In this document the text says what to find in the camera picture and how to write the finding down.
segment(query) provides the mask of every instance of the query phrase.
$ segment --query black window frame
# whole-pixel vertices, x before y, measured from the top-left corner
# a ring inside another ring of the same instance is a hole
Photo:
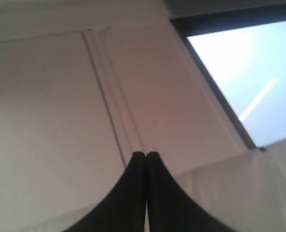
[[[254,141],[239,121],[187,37],[286,21],[286,4],[175,18],[170,21],[247,149],[256,148]]]

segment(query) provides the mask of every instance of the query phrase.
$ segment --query window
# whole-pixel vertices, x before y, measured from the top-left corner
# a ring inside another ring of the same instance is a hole
[[[181,33],[248,148],[286,138],[284,9],[198,16],[194,27],[188,24],[188,32]]]

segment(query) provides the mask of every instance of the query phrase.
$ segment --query window frame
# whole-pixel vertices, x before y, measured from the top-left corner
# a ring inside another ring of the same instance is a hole
[[[286,21],[286,4],[203,14],[170,20],[248,150],[254,141],[238,119],[187,37]]]

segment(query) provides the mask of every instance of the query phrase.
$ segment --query sky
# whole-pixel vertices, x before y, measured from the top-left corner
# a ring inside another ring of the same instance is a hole
[[[286,21],[188,40],[254,143],[286,138]]]

